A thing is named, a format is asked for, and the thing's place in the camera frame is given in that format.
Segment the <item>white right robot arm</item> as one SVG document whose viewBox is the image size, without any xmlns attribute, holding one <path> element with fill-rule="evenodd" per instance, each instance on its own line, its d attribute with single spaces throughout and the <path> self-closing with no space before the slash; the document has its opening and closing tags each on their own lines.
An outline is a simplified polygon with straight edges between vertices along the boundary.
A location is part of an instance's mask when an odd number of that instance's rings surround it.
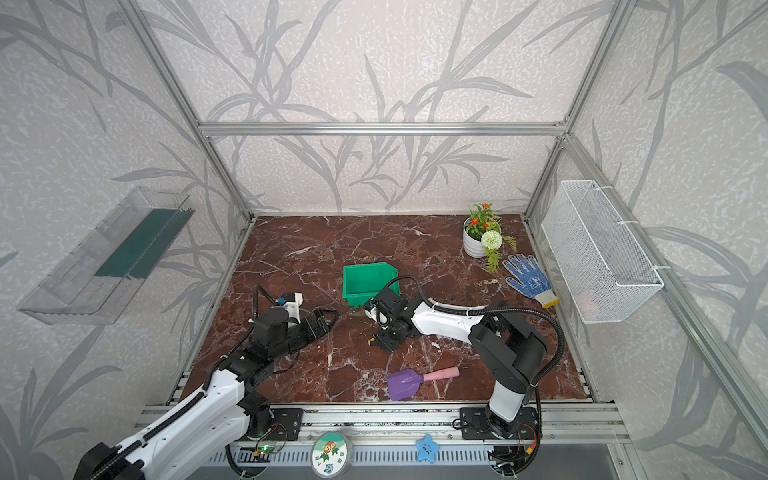
<svg viewBox="0 0 768 480">
<path fill-rule="evenodd" d="M 364 305 L 379 332 L 373 343 L 395 352 L 408 338 L 440 336 L 468 343 L 492 373 L 495 385 L 486 412 L 491 424 L 510 426 L 530 399 L 547 355 L 546 339 L 504 302 L 458 308 L 406 299 L 386 287 Z"/>
</svg>

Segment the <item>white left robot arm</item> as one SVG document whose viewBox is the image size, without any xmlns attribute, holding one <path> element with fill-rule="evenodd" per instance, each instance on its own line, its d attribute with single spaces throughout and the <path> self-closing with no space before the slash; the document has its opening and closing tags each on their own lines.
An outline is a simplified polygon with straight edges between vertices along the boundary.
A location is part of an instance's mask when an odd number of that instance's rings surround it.
<svg viewBox="0 0 768 480">
<path fill-rule="evenodd" d="M 332 309 L 292 317 L 286 306 L 255 316 L 243 338 L 193 393 L 116 446 L 99 443 L 80 460 L 76 479 L 185 479 L 213 454 L 252 431 L 269 414 L 257 388 L 280 358 L 330 333 Z"/>
</svg>

